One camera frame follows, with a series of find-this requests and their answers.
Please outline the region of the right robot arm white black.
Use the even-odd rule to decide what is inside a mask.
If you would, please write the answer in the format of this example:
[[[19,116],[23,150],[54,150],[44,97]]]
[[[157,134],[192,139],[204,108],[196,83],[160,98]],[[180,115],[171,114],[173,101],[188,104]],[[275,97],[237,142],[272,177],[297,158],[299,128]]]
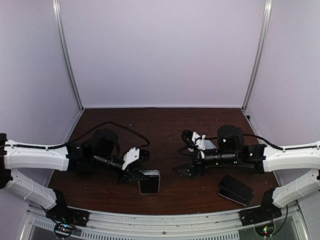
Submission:
[[[242,172],[264,174],[287,169],[308,169],[292,182],[270,189],[263,195],[261,206],[256,210],[259,220],[268,220],[276,208],[313,193],[320,188],[320,143],[277,146],[265,141],[263,144],[246,145],[247,134],[240,127],[223,125],[218,128],[216,148],[207,148],[206,135],[184,130],[181,139],[185,145],[179,153],[189,149],[192,160],[172,168],[172,171],[192,180],[204,176],[206,168],[235,167]]]

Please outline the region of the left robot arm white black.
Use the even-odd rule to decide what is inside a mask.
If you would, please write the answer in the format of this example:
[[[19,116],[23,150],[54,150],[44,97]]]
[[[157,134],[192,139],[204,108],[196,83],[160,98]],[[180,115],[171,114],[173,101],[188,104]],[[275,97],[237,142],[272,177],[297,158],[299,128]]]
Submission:
[[[0,135],[0,187],[33,201],[52,212],[61,222],[72,218],[63,193],[47,188],[19,172],[20,168],[51,169],[61,172],[91,173],[104,169],[117,174],[117,182],[145,181],[141,164],[150,152],[143,146],[132,147],[120,155],[118,135],[110,129],[98,129],[82,142],[60,145],[34,145],[8,140]]]

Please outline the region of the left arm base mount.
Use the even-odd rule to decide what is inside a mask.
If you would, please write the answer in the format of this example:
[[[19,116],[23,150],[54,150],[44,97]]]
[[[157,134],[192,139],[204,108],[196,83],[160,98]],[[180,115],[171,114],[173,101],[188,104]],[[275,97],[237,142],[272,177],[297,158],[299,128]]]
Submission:
[[[90,213],[86,210],[70,208],[67,206],[65,196],[59,190],[54,189],[56,205],[51,209],[43,208],[45,216],[55,225],[53,233],[60,240],[69,238],[77,227],[86,227]]]

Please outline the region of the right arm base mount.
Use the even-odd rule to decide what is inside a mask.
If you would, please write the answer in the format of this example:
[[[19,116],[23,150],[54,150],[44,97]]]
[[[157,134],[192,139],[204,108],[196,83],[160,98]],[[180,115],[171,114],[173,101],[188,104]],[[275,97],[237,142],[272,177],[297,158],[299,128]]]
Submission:
[[[256,225],[255,233],[259,237],[272,237],[276,233],[275,219],[282,216],[281,208],[274,205],[275,190],[272,188],[263,194],[260,206],[239,212],[242,226]]]

